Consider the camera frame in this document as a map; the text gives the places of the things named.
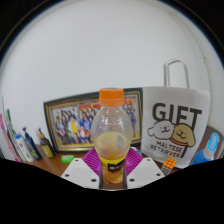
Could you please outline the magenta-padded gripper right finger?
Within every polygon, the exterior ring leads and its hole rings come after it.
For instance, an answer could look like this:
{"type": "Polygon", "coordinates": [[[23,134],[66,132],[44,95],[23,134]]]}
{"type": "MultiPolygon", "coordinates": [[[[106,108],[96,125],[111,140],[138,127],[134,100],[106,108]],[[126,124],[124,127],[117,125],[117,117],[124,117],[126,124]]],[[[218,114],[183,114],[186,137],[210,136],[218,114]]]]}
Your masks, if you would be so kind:
{"type": "Polygon", "coordinates": [[[143,158],[131,148],[125,159],[123,185],[125,189],[135,189],[146,186],[163,178],[164,174],[152,158],[143,158]]]}

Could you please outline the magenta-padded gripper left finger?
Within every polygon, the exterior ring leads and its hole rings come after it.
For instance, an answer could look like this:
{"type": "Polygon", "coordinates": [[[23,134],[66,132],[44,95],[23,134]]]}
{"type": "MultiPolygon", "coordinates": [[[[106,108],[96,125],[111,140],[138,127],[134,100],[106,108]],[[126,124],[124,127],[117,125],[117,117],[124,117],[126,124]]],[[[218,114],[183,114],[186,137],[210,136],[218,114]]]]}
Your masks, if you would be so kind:
{"type": "Polygon", "coordinates": [[[61,177],[84,188],[99,189],[101,163],[96,150],[91,149],[82,158],[74,158],[61,177]]]}

